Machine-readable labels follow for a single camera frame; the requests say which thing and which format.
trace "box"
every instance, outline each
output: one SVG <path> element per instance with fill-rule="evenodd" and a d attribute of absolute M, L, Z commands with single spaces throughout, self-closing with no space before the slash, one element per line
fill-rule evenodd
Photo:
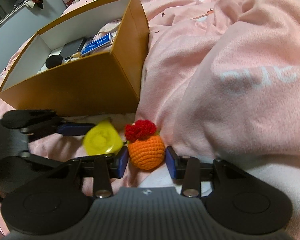
<path fill-rule="evenodd" d="M 50 53 L 122 19 L 110 51 L 97 52 L 36 74 Z M 60 116 L 136 111 L 148 53 L 149 25 L 140 0 L 96 0 L 39 30 L 0 87 L 15 109 L 54 109 Z"/>

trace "crocheted orange fruit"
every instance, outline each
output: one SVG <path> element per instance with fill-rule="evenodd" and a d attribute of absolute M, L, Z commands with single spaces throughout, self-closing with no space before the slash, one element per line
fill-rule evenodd
<path fill-rule="evenodd" d="M 156 132 L 156 126 L 149 120 L 138 120 L 125 127 L 129 156 L 136 167 L 151 170 L 164 160 L 164 143 Z"/>

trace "yellow toy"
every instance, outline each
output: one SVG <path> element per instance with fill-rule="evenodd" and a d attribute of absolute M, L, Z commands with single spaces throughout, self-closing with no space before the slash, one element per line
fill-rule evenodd
<path fill-rule="evenodd" d="M 90 129 L 83 139 L 83 147 L 88 155 L 118 153 L 123 142 L 109 120 L 101 121 Z"/>

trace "plush toy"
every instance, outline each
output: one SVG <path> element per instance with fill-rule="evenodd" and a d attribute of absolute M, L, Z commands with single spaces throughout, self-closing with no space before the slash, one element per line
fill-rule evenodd
<path fill-rule="evenodd" d="M 70 57 L 69 61 L 75 61 L 75 60 L 78 60 L 78 59 L 81 59 L 81 58 L 82 58 L 82 56 L 81 56 L 81 51 L 79 51 L 79 52 L 74 53 L 74 54 Z"/>
<path fill-rule="evenodd" d="M 138 120 L 126 125 L 125 137 L 131 162 L 143 170 L 151 170 L 164 160 L 164 143 L 157 127 L 149 120 Z"/>
<path fill-rule="evenodd" d="M 73 3 L 73 0 L 63 0 L 63 1 L 68 6 L 70 6 Z"/>
<path fill-rule="evenodd" d="M 118 153 L 123 146 L 120 135 L 109 119 L 91 128 L 82 144 L 88 155 Z"/>

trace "pink blanket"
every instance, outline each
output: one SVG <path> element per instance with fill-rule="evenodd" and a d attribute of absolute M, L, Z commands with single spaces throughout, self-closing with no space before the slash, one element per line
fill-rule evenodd
<path fill-rule="evenodd" d="M 287 231 L 300 240 L 300 0 L 141 1 L 150 39 L 136 119 L 155 122 L 180 155 L 221 156 L 284 191 L 294 206 Z M 10 109 L 0 100 L 0 117 Z M 134 115 L 117 118 L 122 130 Z M 62 161 L 85 155 L 80 138 L 59 135 L 31 150 Z M 122 185 L 174 184 L 165 165 L 151 173 L 129 165 L 113 182 Z"/>

